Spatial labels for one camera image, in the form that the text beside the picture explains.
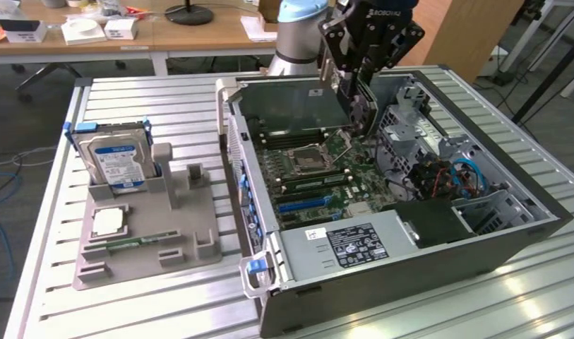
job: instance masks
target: office chair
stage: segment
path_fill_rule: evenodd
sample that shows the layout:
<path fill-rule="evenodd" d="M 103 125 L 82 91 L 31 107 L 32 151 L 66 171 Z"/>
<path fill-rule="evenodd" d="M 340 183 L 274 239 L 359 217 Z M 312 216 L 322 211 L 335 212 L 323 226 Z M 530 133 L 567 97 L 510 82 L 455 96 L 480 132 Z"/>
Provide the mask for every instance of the office chair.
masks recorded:
<path fill-rule="evenodd" d="M 12 64 L 11 67 L 15 73 L 24 72 L 23 65 Z M 118 69 L 126 69 L 126 63 L 123 61 L 115 61 L 115 67 L 118 67 Z M 42 69 L 38 72 L 35 72 L 34 75 L 30 76 L 30 78 L 26 81 L 23 81 L 23 83 L 15 88 L 18 99 L 20 102 L 30 103 L 34 100 L 31 95 L 23 92 L 24 89 L 31 85 L 34 85 L 40 79 L 43 79 L 44 76 L 51 74 L 56 69 L 64 69 L 76 78 L 82 77 L 82 74 L 79 74 L 79 72 L 72 68 L 72 66 L 68 63 L 51 62 L 44 67 L 42 67 Z"/>

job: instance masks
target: blue pcie slot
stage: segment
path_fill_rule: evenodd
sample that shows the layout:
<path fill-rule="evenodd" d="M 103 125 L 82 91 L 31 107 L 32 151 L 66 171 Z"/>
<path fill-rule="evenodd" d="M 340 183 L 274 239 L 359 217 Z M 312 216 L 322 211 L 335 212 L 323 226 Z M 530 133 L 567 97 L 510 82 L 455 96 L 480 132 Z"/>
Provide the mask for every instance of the blue pcie slot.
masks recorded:
<path fill-rule="evenodd" d="M 326 196 L 323 198 L 303 201 L 300 203 L 286 203 L 278 206 L 278 212 L 284 213 L 292 210 L 303 210 L 306 208 L 323 207 L 328 205 L 328 203 L 331 202 L 331 199 L 332 199 L 332 196 Z"/>

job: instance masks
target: desk lamp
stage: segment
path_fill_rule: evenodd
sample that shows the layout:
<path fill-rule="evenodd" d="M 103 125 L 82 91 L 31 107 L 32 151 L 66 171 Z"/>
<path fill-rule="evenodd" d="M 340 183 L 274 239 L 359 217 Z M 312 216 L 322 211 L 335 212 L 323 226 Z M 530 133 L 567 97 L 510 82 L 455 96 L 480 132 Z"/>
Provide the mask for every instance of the desk lamp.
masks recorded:
<path fill-rule="evenodd" d="M 208 8 L 191 5 L 191 0 L 184 0 L 184 5 L 172 6 L 166 10 L 166 18 L 180 25 L 203 25 L 214 19 L 214 12 Z"/>

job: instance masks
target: aluminum slotted table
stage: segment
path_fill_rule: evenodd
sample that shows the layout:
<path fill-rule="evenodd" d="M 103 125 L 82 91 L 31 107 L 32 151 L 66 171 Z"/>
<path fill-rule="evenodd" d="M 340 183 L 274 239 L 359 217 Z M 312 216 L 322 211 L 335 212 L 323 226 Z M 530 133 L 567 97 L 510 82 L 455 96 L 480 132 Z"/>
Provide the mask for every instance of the aluminum slotted table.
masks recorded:
<path fill-rule="evenodd" d="M 537 182 L 574 214 L 574 175 L 450 71 L 419 69 Z M 176 168 L 210 170 L 223 260 L 211 266 L 84 291 L 71 288 L 88 174 L 67 140 L 55 163 L 5 338 L 256 338 L 254 301 L 242 293 L 239 240 L 220 161 L 215 79 L 256 73 L 106 78 L 74 90 L 67 121 L 147 116 Z M 456 125 L 435 105 L 450 134 Z M 499 269 L 306 328 L 282 338 L 574 338 L 574 221 Z"/>

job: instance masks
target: white box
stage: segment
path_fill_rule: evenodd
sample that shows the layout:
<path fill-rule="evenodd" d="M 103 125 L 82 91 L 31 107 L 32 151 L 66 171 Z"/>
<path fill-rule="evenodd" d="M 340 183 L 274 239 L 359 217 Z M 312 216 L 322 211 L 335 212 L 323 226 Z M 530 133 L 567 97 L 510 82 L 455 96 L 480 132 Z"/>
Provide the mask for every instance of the white box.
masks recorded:
<path fill-rule="evenodd" d="M 104 34 L 110 40 L 134 40 L 136 33 L 138 25 L 135 19 L 110 20 L 104 26 Z"/>
<path fill-rule="evenodd" d="M 483 65 L 483 69 L 478 76 L 494 76 L 498 71 L 498 66 L 502 65 L 509 52 L 503 50 L 499 46 L 494 47 L 493 53 L 490 54 L 490 59 Z"/>
<path fill-rule="evenodd" d="M 36 20 L 0 20 L 8 42 L 43 42 L 48 31 L 43 21 Z"/>
<path fill-rule="evenodd" d="M 79 31 L 72 28 L 71 23 L 72 21 L 67 21 L 60 26 L 60 30 L 63 31 L 64 42 L 67 43 L 67 45 L 87 44 L 90 42 L 107 41 L 107 37 L 104 35 L 104 32 L 99 24 L 96 24 L 95 27 L 87 31 Z"/>

